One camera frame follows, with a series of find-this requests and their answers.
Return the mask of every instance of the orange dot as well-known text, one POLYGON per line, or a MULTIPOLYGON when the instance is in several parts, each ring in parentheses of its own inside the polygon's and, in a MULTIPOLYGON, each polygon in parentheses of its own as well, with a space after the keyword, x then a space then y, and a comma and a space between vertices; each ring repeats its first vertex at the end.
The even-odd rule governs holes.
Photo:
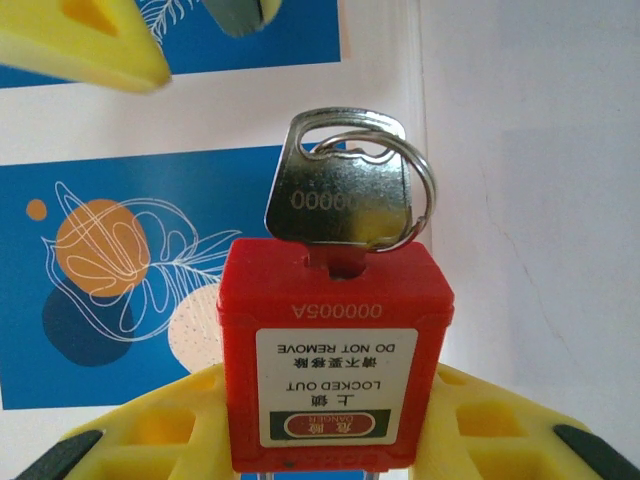
POLYGON ((150 254, 142 226, 113 200, 92 200, 62 222, 56 258, 69 279, 98 297, 131 291, 146 276, 150 254))
POLYGON ((27 204, 27 215, 36 222, 44 220, 47 218, 47 206, 39 198, 34 198, 27 204))

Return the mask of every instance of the key head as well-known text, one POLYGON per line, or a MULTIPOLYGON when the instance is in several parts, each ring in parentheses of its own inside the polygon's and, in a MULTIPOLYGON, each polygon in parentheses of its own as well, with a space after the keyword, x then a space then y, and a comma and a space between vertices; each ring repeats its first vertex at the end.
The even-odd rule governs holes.
POLYGON ((404 139, 402 125, 369 110, 324 108, 296 116, 280 155, 265 223, 276 238, 308 246, 390 247, 411 227, 408 167, 400 155, 364 151, 311 152, 302 145, 310 130, 354 127, 404 139))

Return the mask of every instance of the red padlock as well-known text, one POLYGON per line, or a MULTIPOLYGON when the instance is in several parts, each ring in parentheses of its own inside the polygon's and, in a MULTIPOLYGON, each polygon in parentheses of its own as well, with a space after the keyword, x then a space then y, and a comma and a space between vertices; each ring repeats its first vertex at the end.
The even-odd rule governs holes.
POLYGON ((308 251, 239 239, 218 299, 238 472, 409 467, 453 292, 426 248, 335 280, 308 251))

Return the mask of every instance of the white label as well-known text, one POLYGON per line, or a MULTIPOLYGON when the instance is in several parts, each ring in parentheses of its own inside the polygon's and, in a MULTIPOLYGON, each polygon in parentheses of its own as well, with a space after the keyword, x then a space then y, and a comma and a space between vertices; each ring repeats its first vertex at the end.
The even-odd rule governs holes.
POLYGON ((410 328, 259 330, 262 446, 395 443, 417 339, 410 328))

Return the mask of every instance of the key ring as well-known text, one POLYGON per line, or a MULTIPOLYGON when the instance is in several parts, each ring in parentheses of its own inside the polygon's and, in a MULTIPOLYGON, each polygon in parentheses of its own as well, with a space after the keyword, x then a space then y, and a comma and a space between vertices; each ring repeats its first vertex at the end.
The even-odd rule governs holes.
POLYGON ((385 155, 387 151, 392 151, 401 155, 402 158, 418 173, 427 196, 427 204, 424 214, 417 218, 413 226, 405 230, 404 235, 395 245, 391 245, 390 247, 373 246, 371 247, 371 251, 372 253, 385 253, 397 250, 411 243, 427 225, 427 222, 435 208, 438 193, 436 177, 426 157, 406 140, 383 130, 351 130, 344 133, 338 133, 318 143, 310 153, 318 154, 335 150, 335 146, 337 144, 347 141, 362 141, 380 145, 387 149, 383 152, 383 155, 385 155))

